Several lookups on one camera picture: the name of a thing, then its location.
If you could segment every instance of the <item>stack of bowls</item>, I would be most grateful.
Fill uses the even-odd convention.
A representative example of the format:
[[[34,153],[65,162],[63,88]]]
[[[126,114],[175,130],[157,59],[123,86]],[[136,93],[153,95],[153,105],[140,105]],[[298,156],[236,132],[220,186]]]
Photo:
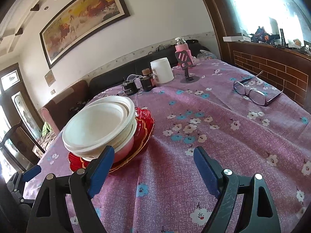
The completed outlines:
[[[123,96],[99,99],[66,124],[66,149],[84,160],[98,158],[107,145],[114,148],[114,162],[125,158],[133,148],[137,122],[132,100]]]

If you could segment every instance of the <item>red scalloped dish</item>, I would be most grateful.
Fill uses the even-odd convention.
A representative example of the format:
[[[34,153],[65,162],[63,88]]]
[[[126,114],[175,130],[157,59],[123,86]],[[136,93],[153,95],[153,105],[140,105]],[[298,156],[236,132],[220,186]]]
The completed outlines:
[[[135,112],[137,128],[134,134],[133,148],[124,159],[112,165],[109,173],[116,171],[117,169],[126,165],[135,156],[137,156],[140,152],[145,151],[148,147],[149,138],[151,137],[154,127],[154,119],[151,116],[151,112],[147,109],[140,109],[138,107],[135,107]],[[68,155],[68,160],[70,162],[70,169],[73,172],[75,172],[79,168],[86,168],[89,164],[88,161],[83,160],[82,158],[74,155],[71,152]]]

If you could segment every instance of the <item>brown bottle cap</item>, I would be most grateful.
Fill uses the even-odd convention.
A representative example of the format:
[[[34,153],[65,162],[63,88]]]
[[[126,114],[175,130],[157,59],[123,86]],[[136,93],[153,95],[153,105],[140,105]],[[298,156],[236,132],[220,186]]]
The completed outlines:
[[[151,74],[151,71],[149,68],[146,68],[146,69],[142,70],[142,74],[143,74],[143,76],[146,76],[148,74]]]

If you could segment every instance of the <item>black leather sofa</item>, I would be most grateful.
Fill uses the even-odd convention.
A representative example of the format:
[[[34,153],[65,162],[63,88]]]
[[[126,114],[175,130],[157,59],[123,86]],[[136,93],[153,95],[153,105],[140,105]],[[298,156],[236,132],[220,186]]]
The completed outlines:
[[[192,56],[196,57],[200,53],[200,50],[209,51],[209,49],[202,46],[198,40],[187,40],[187,43]],[[121,85],[124,82],[123,78],[126,79],[130,74],[142,75],[143,69],[150,68],[151,61],[166,57],[168,58],[171,67],[176,66],[178,62],[175,57],[175,51],[175,46],[170,46],[169,48],[151,53],[94,77],[89,84],[91,97],[98,95],[106,89]]]

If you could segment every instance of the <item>tablecloth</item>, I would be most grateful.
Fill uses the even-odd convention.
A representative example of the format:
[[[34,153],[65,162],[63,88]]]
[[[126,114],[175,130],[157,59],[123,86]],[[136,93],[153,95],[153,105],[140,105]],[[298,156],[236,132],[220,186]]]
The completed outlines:
[[[148,149],[109,175],[92,202],[108,232],[201,232],[216,199],[210,195],[193,161],[203,146],[223,168],[239,175],[261,173],[276,205],[282,232],[290,232],[311,200],[311,115],[282,94],[268,107],[233,90],[248,72],[220,60],[189,70],[200,76],[191,84],[174,67],[174,80],[130,98],[148,108],[155,120]],[[257,78],[246,83],[272,98],[279,90]],[[92,101],[117,94],[121,86]],[[35,198],[48,173],[70,175],[62,133],[40,160],[42,172],[27,183],[24,196]],[[69,215],[80,232],[70,195]],[[233,232],[242,197],[227,232]]]

